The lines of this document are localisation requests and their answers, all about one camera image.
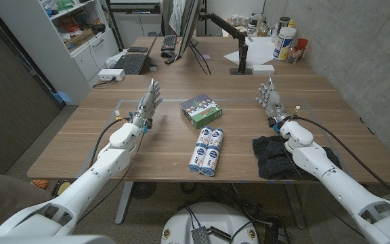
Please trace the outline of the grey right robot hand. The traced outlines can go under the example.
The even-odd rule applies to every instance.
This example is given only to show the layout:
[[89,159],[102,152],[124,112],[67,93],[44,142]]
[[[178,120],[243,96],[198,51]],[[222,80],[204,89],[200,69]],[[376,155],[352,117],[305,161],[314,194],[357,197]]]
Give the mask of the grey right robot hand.
[[276,91],[276,86],[271,76],[269,76],[267,84],[261,84],[259,94],[261,97],[256,97],[255,100],[265,109],[269,127],[280,129],[285,123],[290,121],[290,115],[287,113],[284,103]]

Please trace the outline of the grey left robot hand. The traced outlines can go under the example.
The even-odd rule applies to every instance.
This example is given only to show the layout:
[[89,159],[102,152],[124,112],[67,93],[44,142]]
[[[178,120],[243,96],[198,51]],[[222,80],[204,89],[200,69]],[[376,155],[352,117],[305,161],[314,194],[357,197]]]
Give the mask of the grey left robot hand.
[[162,102],[160,96],[160,86],[157,81],[151,78],[147,92],[137,103],[134,114],[131,117],[131,123],[142,127],[144,130],[152,128],[152,117],[154,116],[155,109]]

